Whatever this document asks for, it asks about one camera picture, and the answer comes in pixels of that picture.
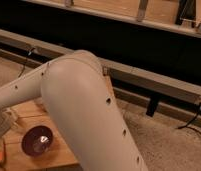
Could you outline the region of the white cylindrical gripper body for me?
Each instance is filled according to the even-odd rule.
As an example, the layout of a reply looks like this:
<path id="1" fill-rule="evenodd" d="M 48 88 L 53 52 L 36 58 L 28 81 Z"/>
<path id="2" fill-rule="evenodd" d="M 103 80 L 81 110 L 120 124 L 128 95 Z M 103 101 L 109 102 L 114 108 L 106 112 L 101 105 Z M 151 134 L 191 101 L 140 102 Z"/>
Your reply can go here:
<path id="1" fill-rule="evenodd" d="M 11 113 L 7 110 L 0 110 L 0 138 L 8 132 L 13 123 Z"/>

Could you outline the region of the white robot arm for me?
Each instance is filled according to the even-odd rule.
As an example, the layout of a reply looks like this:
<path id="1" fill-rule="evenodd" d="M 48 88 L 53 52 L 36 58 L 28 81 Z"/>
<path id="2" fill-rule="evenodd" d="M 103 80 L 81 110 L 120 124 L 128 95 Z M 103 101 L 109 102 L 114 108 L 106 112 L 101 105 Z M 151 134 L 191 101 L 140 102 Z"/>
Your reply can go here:
<path id="1" fill-rule="evenodd" d="M 62 55 L 0 87 L 0 110 L 38 97 L 84 171 L 148 171 L 94 54 Z"/>

